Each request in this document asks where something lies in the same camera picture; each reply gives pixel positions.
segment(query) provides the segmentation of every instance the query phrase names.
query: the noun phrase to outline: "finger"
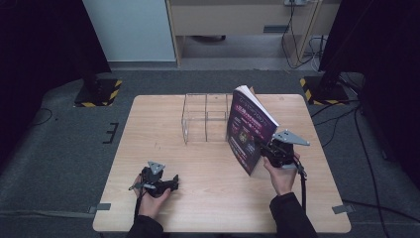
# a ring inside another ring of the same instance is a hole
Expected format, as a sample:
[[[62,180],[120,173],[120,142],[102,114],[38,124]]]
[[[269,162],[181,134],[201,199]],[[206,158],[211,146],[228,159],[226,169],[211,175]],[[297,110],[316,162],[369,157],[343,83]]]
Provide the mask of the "finger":
[[[136,176],[136,179],[133,182],[133,185],[135,185],[138,181],[140,181],[140,175]]]
[[[164,202],[170,196],[170,188],[167,188],[163,194],[157,198],[159,202]]]
[[[300,155],[297,152],[294,152],[294,159],[295,160],[299,160],[300,159]]]
[[[271,162],[268,160],[267,157],[264,157],[262,159],[263,159],[263,166],[271,173],[271,171],[274,169],[274,167],[271,165]]]

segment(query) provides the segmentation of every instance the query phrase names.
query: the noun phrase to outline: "white cabinet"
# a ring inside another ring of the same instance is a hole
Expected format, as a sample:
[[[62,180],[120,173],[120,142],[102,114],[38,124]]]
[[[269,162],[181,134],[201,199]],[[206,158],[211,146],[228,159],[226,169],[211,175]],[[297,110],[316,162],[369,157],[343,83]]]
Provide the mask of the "white cabinet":
[[[83,0],[108,61],[173,61],[164,0]]]

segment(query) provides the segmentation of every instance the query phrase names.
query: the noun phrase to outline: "metal bracket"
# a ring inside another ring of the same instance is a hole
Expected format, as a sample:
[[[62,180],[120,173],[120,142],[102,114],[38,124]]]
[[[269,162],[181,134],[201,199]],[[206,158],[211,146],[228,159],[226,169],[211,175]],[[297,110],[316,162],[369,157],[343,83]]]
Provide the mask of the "metal bracket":
[[[275,133],[274,135],[272,135],[272,138],[287,144],[297,144],[302,146],[310,145],[308,141],[303,140],[302,138],[296,136],[287,129],[282,132]]]
[[[161,172],[161,171],[164,169],[164,167],[165,167],[165,165],[161,165],[161,164],[156,163],[156,162],[148,162],[148,164],[149,164],[149,167],[151,168],[152,173],[153,173],[154,175],[157,175],[157,174],[158,174],[159,172]]]
[[[334,211],[334,214],[340,214],[343,212],[351,213],[356,210],[352,205],[339,205],[339,206],[333,206],[333,211]]]

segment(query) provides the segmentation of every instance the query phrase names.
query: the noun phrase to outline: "electrical outlet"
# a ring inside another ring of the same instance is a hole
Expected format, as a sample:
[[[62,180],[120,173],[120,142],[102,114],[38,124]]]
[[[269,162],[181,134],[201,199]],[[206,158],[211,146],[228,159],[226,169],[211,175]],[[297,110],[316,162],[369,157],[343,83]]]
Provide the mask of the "electrical outlet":
[[[304,6],[308,0],[284,0],[284,6],[291,6],[292,3],[294,6]]]

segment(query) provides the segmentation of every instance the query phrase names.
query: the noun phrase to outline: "gray carpet floor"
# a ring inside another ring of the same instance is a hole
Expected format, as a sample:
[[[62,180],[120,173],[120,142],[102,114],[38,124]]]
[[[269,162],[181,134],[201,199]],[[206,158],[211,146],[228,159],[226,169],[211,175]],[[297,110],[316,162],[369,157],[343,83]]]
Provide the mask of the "gray carpet floor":
[[[85,213],[101,198],[127,117],[135,96],[140,94],[228,93],[242,84],[256,93],[303,95],[299,79],[316,75],[296,70],[133,70],[114,71],[103,77],[123,80],[116,100],[108,107],[73,107],[82,81],[51,90],[33,125],[18,145],[12,163],[0,178],[0,210],[71,211]],[[350,98],[356,99],[347,90]],[[363,135],[378,197],[383,207],[420,219],[420,192],[398,162],[384,160],[380,146],[360,111],[358,102],[333,106],[313,117],[321,144],[342,199],[375,205],[374,186],[357,126]],[[324,106],[308,105],[311,114]],[[107,131],[118,123],[113,143]],[[320,237],[385,237],[378,210],[354,204],[349,214],[348,234],[320,234]],[[419,237],[418,220],[382,210],[389,237]],[[0,237],[99,237],[92,229],[93,218],[0,216]],[[105,237],[124,237],[107,233]],[[213,234],[171,234],[170,237],[215,237]],[[272,237],[235,234],[235,237]]]

